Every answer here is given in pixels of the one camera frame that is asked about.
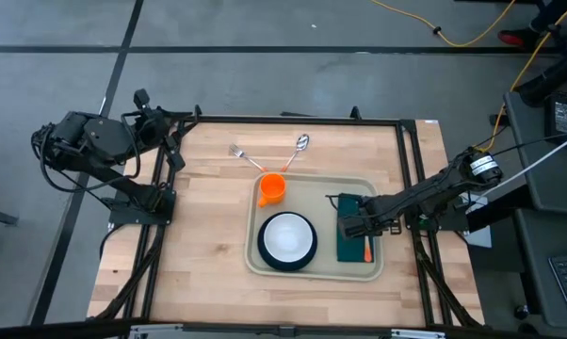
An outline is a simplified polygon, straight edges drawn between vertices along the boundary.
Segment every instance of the metal fork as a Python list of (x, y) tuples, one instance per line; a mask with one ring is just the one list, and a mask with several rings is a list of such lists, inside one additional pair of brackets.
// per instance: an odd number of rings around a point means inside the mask
[(234, 153), (235, 156), (241, 157), (241, 158), (244, 158), (244, 159), (250, 161), (250, 162), (251, 162), (254, 166), (256, 166), (259, 170), (261, 170), (261, 171), (267, 171), (266, 168), (264, 168), (264, 167), (258, 165), (258, 164), (256, 163), (256, 161), (250, 159), (250, 158), (244, 153), (244, 151), (242, 151), (239, 147), (235, 146), (235, 144), (231, 144), (231, 145), (229, 146), (229, 149), (231, 150), (231, 152)]

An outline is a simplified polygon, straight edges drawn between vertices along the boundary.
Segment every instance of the metal spoon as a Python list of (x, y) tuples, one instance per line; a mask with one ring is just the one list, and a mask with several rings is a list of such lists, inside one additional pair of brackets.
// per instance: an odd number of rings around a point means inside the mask
[(309, 146), (309, 135), (300, 136), (298, 141), (296, 141), (296, 150), (294, 151), (292, 156), (290, 156), (290, 159), (287, 161), (285, 166), (282, 167), (282, 171), (287, 171), (287, 168), (290, 166), (292, 160), (294, 160), (294, 158), (296, 157), (296, 154), (298, 154), (300, 151), (306, 150), (307, 146)]

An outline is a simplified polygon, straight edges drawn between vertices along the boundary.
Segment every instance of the concrete floor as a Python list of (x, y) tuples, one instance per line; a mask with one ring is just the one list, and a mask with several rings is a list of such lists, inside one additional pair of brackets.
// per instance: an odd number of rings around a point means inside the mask
[[(0, 0), (0, 45), (120, 46), (134, 3)], [(504, 8), (453, 0), (387, 3), (428, 16), (457, 41), (476, 36)], [(516, 6), (500, 27), (524, 26), (536, 12)], [(154, 0), (142, 8), (132, 45), (443, 44), (419, 22), (367, 0)], [(498, 45), (491, 34), (478, 46)], [(116, 54), (0, 54), (0, 210), (20, 217), (16, 228), (0, 225), (0, 327), (28, 323), (69, 200), (43, 181), (29, 136), (68, 110), (98, 112), (115, 60)], [(205, 114), (344, 117), (357, 105), (365, 117), (438, 120), (452, 157), (490, 135), (488, 115), (526, 61), (519, 55), (128, 55), (111, 111), (134, 109), (139, 88), (154, 105), (199, 104)], [(525, 78), (553, 62), (538, 58)], [(512, 144), (508, 131), (496, 147)], [(507, 174), (520, 169), (516, 153), (499, 160)], [(98, 202), (84, 199), (48, 322), (85, 318), (107, 216)], [(514, 331), (519, 323), (511, 311), (524, 298), (517, 275), (478, 267), (475, 273), (487, 323)]]

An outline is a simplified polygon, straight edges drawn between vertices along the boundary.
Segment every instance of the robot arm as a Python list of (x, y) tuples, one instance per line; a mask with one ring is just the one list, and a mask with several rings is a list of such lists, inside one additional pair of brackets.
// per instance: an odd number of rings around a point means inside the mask
[(461, 193), (497, 186), (501, 177), (501, 169), (488, 153), (469, 148), (438, 174), (396, 195), (355, 196), (359, 214), (341, 217), (338, 227), (345, 237), (381, 235), (405, 212), (413, 210), (426, 218), (435, 217)]
[[(122, 114), (120, 121), (95, 114), (69, 112), (60, 123), (49, 123), (35, 132), (31, 138), (33, 152), (40, 160), (41, 171), (49, 184), (65, 192), (112, 186), (126, 196), (129, 207), (138, 211), (155, 214), (169, 209), (163, 199), (164, 190), (156, 186), (140, 185), (130, 179), (139, 174), (139, 156), (157, 147), (164, 149), (167, 162), (172, 168), (180, 170), (184, 167), (185, 162), (178, 152), (178, 142), (175, 141), (178, 132), (169, 136), (169, 130), (175, 121), (181, 121), (191, 113), (171, 113), (160, 106), (151, 109), (145, 89), (135, 92), (134, 102), (138, 111)], [(135, 122), (129, 125), (126, 117), (135, 117)], [(134, 175), (123, 176), (111, 169), (134, 157), (137, 161)], [(78, 189), (60, 187), (51, 181), (46, 167), (59, 172), (85, 172), (102, 184)], [(122, 200), (103, 201), (112, 210), (116, 205), (122, 205)]]

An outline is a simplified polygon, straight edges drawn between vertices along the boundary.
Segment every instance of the wooden table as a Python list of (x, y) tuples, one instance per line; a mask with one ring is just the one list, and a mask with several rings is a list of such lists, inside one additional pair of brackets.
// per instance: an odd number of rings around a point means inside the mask
[[(417, 121), (426, 176), (446, 166), (436, 121)], [(385, 234), (384, 270), (372, 282), (338, 282), (260, 276), (244, 261), (252, 180), (259, 174), (235, 158), (235, 143), (269, 169), (278, 169), (297, 137), (311, 136), (289, 171), (361, 176), (380, 194), (403, 189), (395, 128), (298, 124), (201, 123), (183, 139), (186, 167), (177, 173), (175, 216), (167, 228), (151, 320), (231, 324), (296, 324), (358, 327), (422, 327), (423, 308), (410, 234)], [(411, 142), (407, 153), (416, 183)], [(155, 152), (142, 156), (139, 182), (149, 183)], [(129, 162), (127, 172), (134, 170)], [(89, 315), (99, 314), (131, 274), (139, 226), (125, 226), (105, 245)], [(438, 234), (445, 280), (459, 301), (482, 322), (478, 292), (464, 243)], [(436, 288), (429, 290), (441, 321)], [(141, 282), (134, 315), (145, 291)]]

